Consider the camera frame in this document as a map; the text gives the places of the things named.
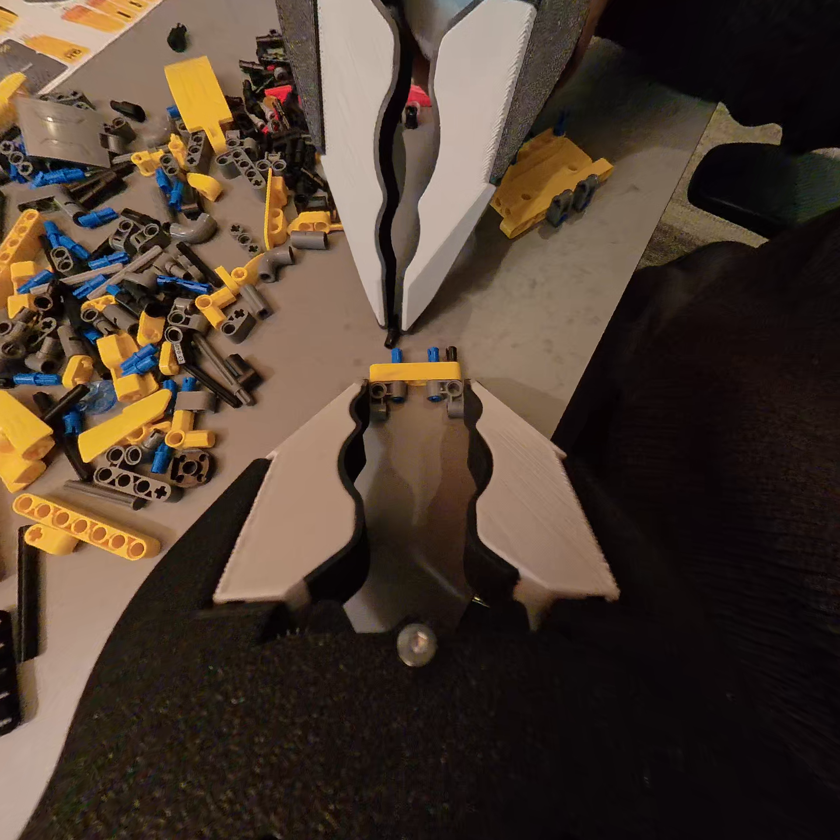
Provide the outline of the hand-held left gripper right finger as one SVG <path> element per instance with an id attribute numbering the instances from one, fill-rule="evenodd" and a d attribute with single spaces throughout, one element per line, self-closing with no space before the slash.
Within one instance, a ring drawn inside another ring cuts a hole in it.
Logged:
<path id="1" fill-rule="evenodd" d="M 564 466 L 564 453 L 476 380 L 464 391 L 463 566 L 470 621 L 538 631 L 564 602 L 616 603 L 620 588 Z"/>

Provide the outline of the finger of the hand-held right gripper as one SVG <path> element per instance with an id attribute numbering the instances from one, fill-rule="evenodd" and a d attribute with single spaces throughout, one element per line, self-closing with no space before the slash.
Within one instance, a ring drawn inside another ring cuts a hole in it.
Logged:
<path id="1" fill-rule="evenodd" d="M 434 299 L 495 190 L 490 173 L 536 16 L 528 2 L 474 2 L 439 41 L 430 73 L 437 156 L 403 276 L 403 331 Z"/>
<path id="2" fill-rule="evenodd" d="M 375 320 L 395 318 L 393 144 L 413 50 L 399 3 L 318 1 L 322 168 Z"/>

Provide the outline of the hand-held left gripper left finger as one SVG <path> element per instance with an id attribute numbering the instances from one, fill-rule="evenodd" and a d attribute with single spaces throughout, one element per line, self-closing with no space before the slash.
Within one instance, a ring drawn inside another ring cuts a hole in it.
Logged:
<path id="1" fill-rule="evenodd" d="M 370 569 L 364 504 L 368 381 L 354 382 L 270 455 L 213 603 L 346 603 Z"/>

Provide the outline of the yellow toy brick block assembly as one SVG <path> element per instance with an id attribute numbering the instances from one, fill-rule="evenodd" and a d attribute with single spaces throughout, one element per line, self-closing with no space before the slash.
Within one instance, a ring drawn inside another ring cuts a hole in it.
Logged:
<path id="1" fill-rule="evenodd" d="M 490 201 L 509 239 L 543 223 L 559 228 L 582 214 L 613 174 L 611 162 L 593 159 L 568 137 L 565 118 L 562 112 L 520 148 Z"/>

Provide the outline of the yellow beam with grey connectors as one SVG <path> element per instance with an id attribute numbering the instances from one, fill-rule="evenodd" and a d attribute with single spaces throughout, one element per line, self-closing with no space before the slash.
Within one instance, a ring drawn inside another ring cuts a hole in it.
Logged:
<path id="1" fill-rule="evenodd" d="M 415 388 L 423 390 L 430 403 L 445 405 L 449 418 L 462 419 L 465 414 L 465 377 L 454 345 L 444 351 L 430 347 L 427 359 L 419 362 L 405 362 L 403 352 L 393 348 L 390 361 L 370 366 L 368 382 L 371 415 L 376 419 L 387 419 L 391 404 L 404 403 Z"/>

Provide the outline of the person's black sweater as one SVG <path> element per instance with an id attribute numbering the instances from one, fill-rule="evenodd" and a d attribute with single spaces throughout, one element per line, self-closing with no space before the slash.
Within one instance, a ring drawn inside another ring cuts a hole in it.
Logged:
<path id="1" fill-rule="evenodd" d="M 562 828 L 838 838 L 838 210 L 616 315 L 555 438 L 621 589 L 549 620 Z"/>

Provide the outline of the yellow black sticker sheet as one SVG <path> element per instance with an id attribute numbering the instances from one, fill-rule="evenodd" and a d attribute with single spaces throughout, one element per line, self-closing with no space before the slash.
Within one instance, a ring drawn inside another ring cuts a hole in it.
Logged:
<path id="1" fill-rule="evenodd" d="M 2 1 L 1 77 L 48 92 L 156 8 L 158 1 Z"/>

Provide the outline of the pile of toy building pieces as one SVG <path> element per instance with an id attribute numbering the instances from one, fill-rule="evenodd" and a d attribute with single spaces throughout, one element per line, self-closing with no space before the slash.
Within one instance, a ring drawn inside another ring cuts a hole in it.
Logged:
<path id="1" fill-rule="evenodd" d="M 64 459 L 66 489 L 139 510 L 214 475 L 202 415 L 252 406 L 229 348 L 274 313 L 265 287 L 342 229 L 277 32 L 223 94 L 206 57 L 168 66 L 162 130 L 81 91 L 2 79 L 2 490 L 13 510 Z"/>

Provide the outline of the black long toy beam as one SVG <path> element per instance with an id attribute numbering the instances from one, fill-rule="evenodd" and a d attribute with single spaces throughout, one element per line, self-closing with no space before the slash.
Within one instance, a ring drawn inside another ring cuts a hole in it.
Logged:
<path id="1" fill-rule="evenodd" d="M 17 530 L 17 661 L 39 655 L 41 562 L 35 546 L 27 542 L 28 526 Z"/>

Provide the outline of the black ridged toy part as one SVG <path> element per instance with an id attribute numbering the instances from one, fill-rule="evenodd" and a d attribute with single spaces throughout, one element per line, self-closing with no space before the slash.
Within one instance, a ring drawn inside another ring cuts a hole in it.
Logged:
<path id="1" fill-rule="evenodd" d="M 18 694 L 17 661 L 12 617 L 1 611 L 1 736 L 16 729 L 22 720 Z"/>

